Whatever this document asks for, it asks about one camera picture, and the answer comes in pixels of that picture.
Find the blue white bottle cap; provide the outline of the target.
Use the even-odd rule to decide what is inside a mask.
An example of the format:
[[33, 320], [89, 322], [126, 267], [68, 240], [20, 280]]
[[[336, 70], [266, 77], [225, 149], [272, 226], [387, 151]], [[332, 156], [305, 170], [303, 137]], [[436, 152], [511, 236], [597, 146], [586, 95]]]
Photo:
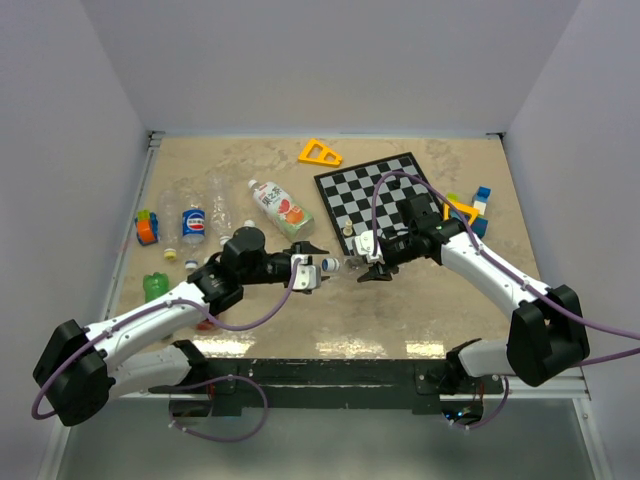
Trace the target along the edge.
[[328, 257], [322, 260], [321, 267], [324, 272], [336, 273], [341, 268], [341, 262], [334, 257]]

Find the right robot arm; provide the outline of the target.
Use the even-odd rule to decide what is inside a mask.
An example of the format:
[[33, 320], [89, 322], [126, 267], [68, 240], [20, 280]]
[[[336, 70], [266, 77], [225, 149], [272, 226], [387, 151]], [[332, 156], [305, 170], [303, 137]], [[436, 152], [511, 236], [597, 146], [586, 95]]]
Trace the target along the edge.
[[511, 375], [537, 387], [587, 359], [590, 346], [578, 295], [551, 288], [495, 255], [456, 218], [432, 210], [426, 195], [398, 204], [407, 231], [392, 239], [368, 230], [353, 248], [369, 266], [361, 281], [389, 281], [402, 264], [431, 259], [460, 275], [488, 298], [510, 322], [506, 339], [471, 340], [450, 351], [448, 386], [469, 392], [482, 376]]

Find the clear Pocari bottle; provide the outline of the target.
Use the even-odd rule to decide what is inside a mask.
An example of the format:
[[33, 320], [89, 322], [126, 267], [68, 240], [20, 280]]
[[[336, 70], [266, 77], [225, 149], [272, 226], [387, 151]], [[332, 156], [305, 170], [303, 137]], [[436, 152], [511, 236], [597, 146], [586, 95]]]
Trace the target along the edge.
[[339, 273], [347, 277], [358, 277], [367, 273], [371, 265], [360, 256], [348, 256], [341, 260]]

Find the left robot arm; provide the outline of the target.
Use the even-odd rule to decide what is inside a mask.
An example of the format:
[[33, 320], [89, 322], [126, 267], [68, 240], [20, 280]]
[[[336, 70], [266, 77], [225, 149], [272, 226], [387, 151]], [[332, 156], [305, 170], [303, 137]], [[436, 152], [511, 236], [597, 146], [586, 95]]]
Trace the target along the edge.
[[207, 360], [189, 341], [148, 352], [155, 342], [208, 320], [242, 300], [247, 285], [282, 284], [285, 293], [311, 293], [322, 283], [313, 261], [322, 249], [299, 241], [281, 252], [265, 250], [256, 227], [239, 228], [221, 251], [160, 297], [111, 319], [80, 326], [69, 320], [52, 333], [33, 372], [40, 390], [31, 407], [37, 420], [56, 416], [78, 425], [108, 402], [130, 393], [167, 387], [196, 392], [207, 380]]

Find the grapefruit tea bottle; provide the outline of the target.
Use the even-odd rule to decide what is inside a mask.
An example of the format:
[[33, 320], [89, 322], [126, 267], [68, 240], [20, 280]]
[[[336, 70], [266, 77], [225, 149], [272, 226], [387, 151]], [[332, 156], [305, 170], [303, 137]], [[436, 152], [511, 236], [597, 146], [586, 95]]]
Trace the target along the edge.
[[315, 220], [280, 185], [252, 179], [248, 182], [252, 199], [279, 232], [290, 242], [306, 240], [313, 233]]

